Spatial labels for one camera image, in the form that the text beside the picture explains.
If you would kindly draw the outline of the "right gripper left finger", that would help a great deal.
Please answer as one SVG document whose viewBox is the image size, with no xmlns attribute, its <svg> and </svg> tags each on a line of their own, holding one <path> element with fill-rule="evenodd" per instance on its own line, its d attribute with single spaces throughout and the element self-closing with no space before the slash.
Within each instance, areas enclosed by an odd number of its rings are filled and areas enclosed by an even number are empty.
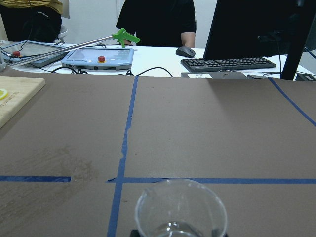
<svg viewBox="0 0 316 237">
<path fill-rule="evenodd" d="M 139 232 L 137 229 L 133 229 L 130 232 L 130 237 L 139 237 Z"/>
</svg>

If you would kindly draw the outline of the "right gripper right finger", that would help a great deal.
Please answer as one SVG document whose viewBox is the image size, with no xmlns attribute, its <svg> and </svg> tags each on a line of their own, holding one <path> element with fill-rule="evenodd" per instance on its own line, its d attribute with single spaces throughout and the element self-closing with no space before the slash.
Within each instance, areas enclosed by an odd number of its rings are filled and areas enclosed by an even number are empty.
<svg viewBox="0 0 316 237">
<path fill-rule="evenodd" d="M 212 237 L 227 237 L 227 233 L 225 233 L 222 229 L 213 229 Z"/>
</svg>

